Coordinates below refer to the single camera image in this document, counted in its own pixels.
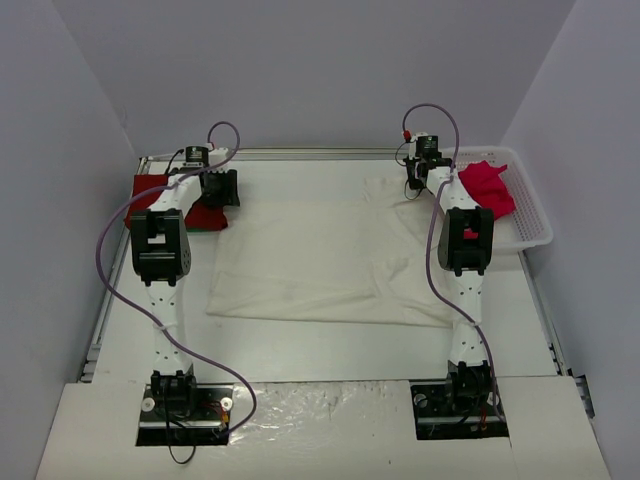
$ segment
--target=white backdrop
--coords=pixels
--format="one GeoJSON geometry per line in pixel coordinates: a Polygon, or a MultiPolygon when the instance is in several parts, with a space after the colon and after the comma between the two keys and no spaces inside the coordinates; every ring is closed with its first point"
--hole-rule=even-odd
{"type": "Polygon", "coordinates": [[[48,0],[2,3],[0,65],[0,477],[28,479],[84,362],[103,295],[94,245],[137,162],[48,0]]]}
{"type": "Polygon", "coordinates": [[[553,224],[534,276],[616,479],[640,471],[638,25],[637,1],[579,0],[504,138],[553,224]]]}
{"type": "MultiPolygon", "coordinates": [[[[420,101],[497,144],[573,3],[54,0],[139,155],[221,118],[245,146],[391,146],[420,101]]],[[[441,114],[414,120],[451,145],[441,114]]]]}

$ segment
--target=plastic tray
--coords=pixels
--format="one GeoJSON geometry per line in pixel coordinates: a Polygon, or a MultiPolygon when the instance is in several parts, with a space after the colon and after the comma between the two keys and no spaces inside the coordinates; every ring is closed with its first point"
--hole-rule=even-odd
{"type": "MultiPolygon", "coordinates": [[[[443,150],[445,156],[452,154],[453,149],[443,150]]],[[[470,163],[483,160],[493,167],[507,165],[500,178],[516,203],[515,212],[496,222],[493,251],[520,252],[550,243],[553,240],[551,225],[518,154],[506,147],[462,147],[458,152],[457,166],[464,170],[470,163]]]]}

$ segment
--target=white towel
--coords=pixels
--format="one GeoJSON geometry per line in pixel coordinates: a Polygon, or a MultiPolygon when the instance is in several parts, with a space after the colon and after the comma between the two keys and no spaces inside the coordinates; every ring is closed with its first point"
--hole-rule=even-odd
{"type": "MultiPolygon", "coordinates": [[[[207,313],[447,326],[425,276],[433,202],[427,192],[407,201],[403,188],[370,179],[357,202],[247,202],[219,235],[207,313]]],[[[441,273],[435,281],[446,295],[441,273]]]]}

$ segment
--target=red cloth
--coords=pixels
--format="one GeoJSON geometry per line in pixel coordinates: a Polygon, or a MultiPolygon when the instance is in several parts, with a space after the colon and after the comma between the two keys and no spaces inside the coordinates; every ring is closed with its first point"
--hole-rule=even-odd
{"type": "MultiPolygon", "coordinates": [[[[150,188],[166,185],[168,179],[169,177],[167,175],[136,175],[133,179],[133,196],[150,188]]],[[[161,192],[152,193],[134,202],[129,207],[127,218],[124,220],[127,228],[131,228],[131,213],[149,208],[149,206],[158,199],[160,193],[161,192]]],[[[191,210],[189,210],[184,223],[187,226],[187,230],[218,231],[228,226],[227,217],[225,217],[222,208],[207,208],[200,203],[199,200],[194,203],[191,210]]]]}
{"type": "Polygon", "coordinates": [[[506,169],[506,165],[492,167],[485,160],[480,163],[472,163],[459,173],[460,181],[471,198],[482,208],[493,210],[493,216],[496,220],[516,209],[513,197],[500,178],[500,174],[506,169]]]}

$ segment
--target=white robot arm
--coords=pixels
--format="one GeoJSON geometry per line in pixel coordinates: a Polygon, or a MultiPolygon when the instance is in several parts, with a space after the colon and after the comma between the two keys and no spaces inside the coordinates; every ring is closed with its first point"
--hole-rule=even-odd
{"type": "MultiPolygon", "coordinates": [[[[147,210],[131,215],[133,267],[145,284],[152,313],[173,338],[187,345],[183,313],[184,276],[191,269],[191,251],[184,217],[199,199],[211,207],[239,205],[235,170],[207,172],[183,178],[189,171],[228,156],[226,148],[208,151],[206,147],[187,147],[186,166],[175,169],[169,185],[147,210]]],[[[155,360],[151,376],[154,397],[169,385],[171,409],[193,409],[193,390],[197,388],[191,357],[175,348],[154,325],[155,360]]]]}
{"type": "Polygon", "coordinates": [[[473,385],[469,395],[488,391],[490,369],[483,340],[475,328],[482,321],[482,285],[491,260],[493,212],[481,208],[468,194],[451,159],[442,158],[438,137],[418,133],[410,139],[405,159],[407,184],[431,192],[442,187],[439,206],[445,214],[438,244],[438,262],[446,271],[453,305],[475,321],[475,325],[454,312],[453,340],[449,353],[449,381],[453,397],[464,395],[463,387],[473,385]]]}

